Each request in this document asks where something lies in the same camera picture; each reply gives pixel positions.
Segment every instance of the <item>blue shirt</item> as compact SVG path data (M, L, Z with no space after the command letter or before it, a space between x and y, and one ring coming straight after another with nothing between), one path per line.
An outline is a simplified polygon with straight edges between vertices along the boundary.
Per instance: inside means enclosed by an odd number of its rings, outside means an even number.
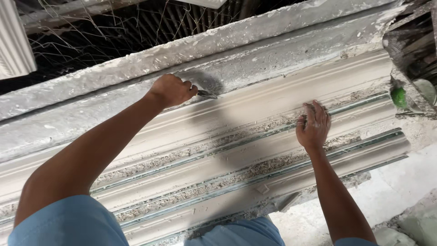
M86 195L67 197L23 220L8 239L9 246L128 246L115 217ZM218 225L185 246L285 246L272 222L261 217ZM336 246L376 246L358 238L344 238Z

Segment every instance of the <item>metal rod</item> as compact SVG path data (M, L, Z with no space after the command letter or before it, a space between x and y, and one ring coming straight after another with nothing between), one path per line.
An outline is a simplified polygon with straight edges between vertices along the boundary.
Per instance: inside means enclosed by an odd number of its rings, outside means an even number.
M182 15L178 6L176 6L176 12L177 15L179 16L180 24L182 25L182 29L185 33L185 37L187 37L189 36L189 34L188 34L187 26L185 25L185 21L184 21L185 16Z
M155 29L155 26L152 24L152 22L149 20L149 18L147 18L146 14L144 14L143 12L141 12L141 17L147 22L147 25L149 25L150 29L157 34L158 31ZM157 35L158 39L161 41L161 43L165 43L164 39L161 37L161 35Z
M180 25L177 24L176 18L174 17L174 14L171 11L170 6L167 6L167 12L170 15L171 21L173 21L173 25L176 28L176 32L179 34L179 38L183 38L184 36L182 35L182 32L180 30L180 26L182 25L182 22L180 23Z

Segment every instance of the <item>plaster mold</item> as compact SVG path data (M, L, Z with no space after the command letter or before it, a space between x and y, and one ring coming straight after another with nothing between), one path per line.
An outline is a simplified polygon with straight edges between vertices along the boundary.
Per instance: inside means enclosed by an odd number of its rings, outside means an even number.
M323 102L353 91L376 88L390 79L391 67L391 60L385 51L366 53L325 66L320 64L285 78L264 81L221 95L217 100L165 112L144 127L103 174L138 164L145 157L171 153L181 146L205 141L249 123L268 122L271 117L301 108L302 102L309 102L313 98ZM58 126L55 121L47 125ZM22 134L19 131L7 131L7 127L0 127L6 135L0 141L6 145L10 140L11 146L13 140ZM2 163L0 202L18 197L30 174L65 145Z
M374 14L398 5L398 2L393 0L329 0L323 2L323 4L318 4L319 2L319 0L309 0L303 3L286 6L265 14L211 29L198 35L178 39L145 51L130 54L126 57L110 60L47 82L0 95L0 102L2 103L0 119L18 116L35 109L85 95L110 85L124 82L125 85L120 86L126 87L128 84L126 84L125 81L137 77L139 78L133 80L132 83L146 81L150 78L154 78L156 74L149 77L141 76L236 47L245 46L256 41L275 37L280 34L289 33L305 27L309 27L306 30L308 32L320 28L316 24L336 18L353 19L353 17L350 18L349 15L356 13L358 13L358 15L362 15L363 13ZM394 16L395 15L387 18L387 20L382 23L385 23ZM362 41L366 40L366 37L372 38L375 33L371 33L370 23L371 22L366 23L368 28L363 32L364 27L357 26L356 33L354 35L345 35L345 39L358 40L356 37L358 32L362 32L362 36L359 38L362 39ZM326 47L335 48L335 44L329 44ZM302 47L302 49L303 50L299 52L310 50L311 52L309 52L308 55L314 52L311 47ZM165 73L175 71L177 70L171 68L165 71ZM151 83L152 81L146 82L146 90Z
M345 151L342 155L330 158L330 162L339 176L345 176L402 158L408 150L409 143L401 134L356 151ZM199 199L192 204L186 202L173 208L163 207L160 212L150 214L142 221L127 224L123 231L131 246L143 245L228 214L268 203L275 198L290 196L316 184L310 165L290 170L292 171L265 181L253 184L248 181L246 184L249 185L242 185L236 190L229 189L229 192L211 196L209 199ZM262 194L257 189L260 186L267 186L269 190Z

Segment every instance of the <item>metal bar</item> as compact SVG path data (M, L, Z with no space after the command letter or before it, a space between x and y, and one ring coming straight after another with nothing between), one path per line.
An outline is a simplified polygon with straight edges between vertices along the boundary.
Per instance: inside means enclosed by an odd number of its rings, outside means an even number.
M179 34L179 38L183 38L184 36L182 35L182 32L180 30L180 26L182 25L182 22L180 23L180 25L177 24L176 18L174 17L174 14L171 11L170 6L167 6L167 12L170 15L171 21L173 21L174 28L176 29L176 33Z
M194 22L196 23L197 33L201 33L202 31L200 30L199 15L197 14L197 11L196 11L196 5L192 5L191 7L193 8Z
M223 26L225 24L225 9L226 9L226 5L227 5L227 2L222 5L221 10L220 10L220 15L221 15L220 16L220 26Z
M138 30L136 29L136 27L130 22L130 20L129 21L126 21L125 23L127 23L128 24L128 26L130 27L130 28L132 28L135 32L138 32ZM130 32L129 31L129 29L127 29L127 28L125 28L125 30L126 30L126 32L127 32L127 34L129 34L129 36L131 36L139 45L141 45L142 46L142 43L141 43L141 41L137 38L137 37L135 37L135 35L132 33L132 32Z
M177 16L179 17L180 25L182 26L182 30L185 33L184 37L187 37L187 36L189 36L189 34L188 34L188 30L187 30L187 27L185 26L185 22L184 22L185 16L183 16L182 13L180 12L179 6L175 6L175 8L176 8Z
M185 6L185 15L187 15L188 25L190 26L190 32L191 32L191 35L193 35L194 34L193 21L191 20L192 17L191 17L190 12L189 12L189 10L191 10L191 4L184 3L184 6Z
M152 24L152 22L149 20L149 18L147 18L146 14L144 14L143 12L141 12L140 14L141 14L141 17L147 22L147 25L149 25L150 29L155 33L155 35L153 35L153 36L158 36L158 39L161 41L161 43L166 43L164 41L164 39L161 37L161 35L156 35L158 33L158 31L155 29L155 26Z
M233 1L228 1L228 11L226 12L226 24L231 22L232 19L232 3Z
M237 15L240 13L240 8L241 8L241 0L236 0L235 1L235 7L234 7L234 13L232 14L232 19L231 22L233 20L238 20Z
M219 10L214 11L214 28L219 26Z
M204 8L204 7L201 7L201 10L200 10L200 18L201 18L201 20L202 20L202 30L203 30L204 32L206 32L206 30L208 30L208 26L205 24L205 12L206 12L205 8Z
M210 29L212 27L212 13L211 13L211 8L207 8L208 10L208 29Z
M154 12L151 12L151 15L152 15L152 18L154 19L154 21L156 22L156 25L158 26L158 30L156 31L156 33L159 34L158 32L161 30L161 33L163 33L165 38L167 39L167 41L163 42L163 43L167 43L169 41L172 41L170 36L166 32L164 32L164 30L162 29L162 27L161 27L161 20L158 19L158 17L156 17L156 14Z
M152 41L156 44L158 43L155 37L155 34L152 34L149 32L149 30L147 30L147 28L141 23L141 21L138 20L138 25L144 30L144 32L146 32L147 37L152 39Z
M172 40L174 40L174 39L175 39L174 37L176 36L176 34L175 34L175 32L173 31L173 29L171 28L171 25L170 25L170 23L168 22L167 18L165 17L165 13L164 13L164 11L163 11L161 8L159 8L159 12L161 13L161 20L164 21L164 23L165 23L165 25L167 26L168 30L170 31L171 35L173 35Z

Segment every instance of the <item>person's right hand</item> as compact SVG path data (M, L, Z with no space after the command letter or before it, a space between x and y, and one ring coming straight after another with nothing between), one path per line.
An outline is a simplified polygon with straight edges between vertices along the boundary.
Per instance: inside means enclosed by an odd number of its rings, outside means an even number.
M331 116L328 112L316 100L312 103L316 111L314 112L309 104L304 103L306 119L300 116L296 127L298 141L307 151L323 148L331 127Z
M157 97L166 108L179 105L197 94L197 86L191 87L190 81L184 81L173 74L164 74L153 83L145 96Z

